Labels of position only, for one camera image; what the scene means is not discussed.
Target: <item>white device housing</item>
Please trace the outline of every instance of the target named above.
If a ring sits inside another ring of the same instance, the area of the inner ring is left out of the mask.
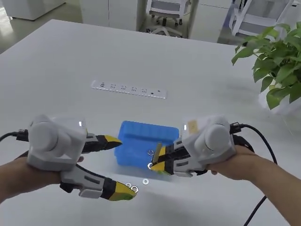
[[[27,163],[40,170],[71,170],[81,155],[86,137],[84,119],[51,119],[39,115],[28,128]]]
[[[191,120],[183,128],[182,137],[174,142],[174,149],[184,146],[190,157],[174,161],[174,174],[180,177],[192,177],[192,170],[204,171],[208,164],[225,161],[236,153],[230,124],[224,116]]]

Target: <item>human hand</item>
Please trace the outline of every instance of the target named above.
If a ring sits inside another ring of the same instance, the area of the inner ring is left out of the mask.
[[[0,203],[7,198],[61,182],[60,172],[43,171],[26,163],[26,157],[0,166]]]
[[[237,154],[227,161],[212,164],[207,167],[213,175],[220,173],[233,180],[251,180],[256,163],[262,159],[248,148],[235,146]]]

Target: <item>human arm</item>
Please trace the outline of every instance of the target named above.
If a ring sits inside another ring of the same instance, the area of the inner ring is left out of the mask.
[[[42,171],[26,163],[26,157],[0,166],[0,203],[16,195],[59,184],[59,172]]]
[[[301,180],[247,148],[236,146],[237,155],[210,165],[213,174],[248,180],[258,187],[292,226],[301,225]]]

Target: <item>sticker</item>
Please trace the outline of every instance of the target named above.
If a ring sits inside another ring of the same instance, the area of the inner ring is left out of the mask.
[[[198,133],[198,122],[196,120],[191,120],[187,123],[189,134]]]

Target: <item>floor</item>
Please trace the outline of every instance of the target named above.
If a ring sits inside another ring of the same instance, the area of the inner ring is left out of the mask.
[[[187,37],[186,22],[188,21],[189,16],[189,13],[184,16],[183,26],[175,28],[174,21],[170,19],[167,22],[167,26],[182,31],[183,37],[185,38]],[[66,0],[65,4],[41,16],[34,22],[9,18],[6,15],[5,9],[0,0],[0,53],[10,48],[51,19],[82,23],[79,0]],[[218,43],[230,45],[241,43],[242,37],[233,37],[226,23],[222,29]],[[141,31],[144,32],[151,24],[155,24],[155,21],[154,19],[152,20],[151,17],[148,17]]]
[[[79,0],[66,0],[65,4],[41,16],[34,22],[22,19],[10,19],[6,15],[2,1],[0,0],[0,53],[51,19],[82,23]]]

